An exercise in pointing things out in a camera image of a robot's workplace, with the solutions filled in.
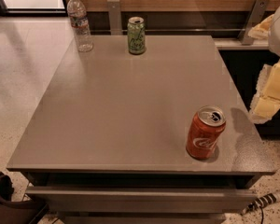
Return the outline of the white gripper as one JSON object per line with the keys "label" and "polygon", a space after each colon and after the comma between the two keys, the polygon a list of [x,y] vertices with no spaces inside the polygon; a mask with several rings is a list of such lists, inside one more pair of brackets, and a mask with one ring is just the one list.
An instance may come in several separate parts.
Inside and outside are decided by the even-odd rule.
{"label": "white gripper", "polygon": [[[262,22],[252,27],[248,36],[268,39],[269,50],[280,57],[280,7]],[[250,120],[263,124],[280,109],[280,60],[274,65],[264,64],[259,72],[256,93],[249,110]]]}

